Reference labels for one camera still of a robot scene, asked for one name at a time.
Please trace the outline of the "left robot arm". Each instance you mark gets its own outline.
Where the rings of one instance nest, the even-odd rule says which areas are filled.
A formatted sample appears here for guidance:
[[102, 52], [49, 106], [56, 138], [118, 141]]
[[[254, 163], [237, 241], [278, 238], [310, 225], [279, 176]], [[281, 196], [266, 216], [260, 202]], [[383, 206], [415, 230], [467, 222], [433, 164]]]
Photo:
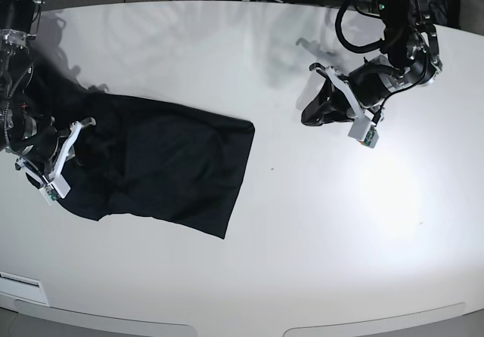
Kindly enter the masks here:
[[355, 45], [343, 34], [343, 18], [356, 0], [344, 0], [337, 12], [335, 31], [340, 44], [354, 54], [379, 51], [380, 56], [343, 76], [363, 110], [377, 124], [386, 102], [394, 95], [426, 85], [442, 71], [439, 43], [428, 0], [371, 0], [371, 16], [383, 25], [383, 38]]

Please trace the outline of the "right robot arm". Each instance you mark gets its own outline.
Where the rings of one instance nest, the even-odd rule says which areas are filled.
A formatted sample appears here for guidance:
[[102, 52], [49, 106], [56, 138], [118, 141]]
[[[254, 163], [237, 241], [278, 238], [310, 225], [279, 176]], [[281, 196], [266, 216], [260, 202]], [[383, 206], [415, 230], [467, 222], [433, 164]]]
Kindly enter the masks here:
[[70, 185], [62, 175], [75, 156], [79, 134], [92, 117], [57, 129], [49, 108], [26, 94], [36, 59], [36, 38], [45, 0], [1, 0], [1, 149], [15, 155], [16, 169], [35, 181], [47, 199], [64, 198]]

